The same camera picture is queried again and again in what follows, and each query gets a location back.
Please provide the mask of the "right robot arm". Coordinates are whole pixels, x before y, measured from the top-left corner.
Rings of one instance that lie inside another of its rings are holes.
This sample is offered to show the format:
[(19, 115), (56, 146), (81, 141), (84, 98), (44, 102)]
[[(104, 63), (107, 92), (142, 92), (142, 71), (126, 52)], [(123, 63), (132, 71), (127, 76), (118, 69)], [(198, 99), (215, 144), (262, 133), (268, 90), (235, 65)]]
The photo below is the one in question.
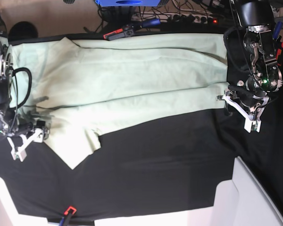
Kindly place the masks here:
[[(28, 90), (22, 101), (18, 99), (16, 74), (19, 72), (28, 76)], [(26, 148), (32, 142), (42, 143), (50, 132), (44, 121), (26, 121), (18, 114), (28, 100), (31, 88), (32, 73), (25, 67), (13, 67), (12, 46), (0, 40), (0, 137), (8, 140), (14, 160), (24, 161)]]

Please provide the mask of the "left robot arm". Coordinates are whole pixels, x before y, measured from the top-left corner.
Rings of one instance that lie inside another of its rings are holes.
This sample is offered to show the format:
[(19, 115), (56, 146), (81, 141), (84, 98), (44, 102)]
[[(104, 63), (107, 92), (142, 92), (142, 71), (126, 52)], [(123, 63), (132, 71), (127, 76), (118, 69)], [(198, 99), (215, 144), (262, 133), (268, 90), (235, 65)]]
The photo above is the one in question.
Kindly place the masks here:
[(261, 115), (273, 100), (271, 95), (283, 85), (276, 58), (279, 32), (267, 0), (232, 0), (233, 30), (238, 34), (247, 74), (246, 79), (232, 83), (224, 95), (218, 96), (226, 106), (236, 109), (245, 119), (247, 132), (260, 131)]

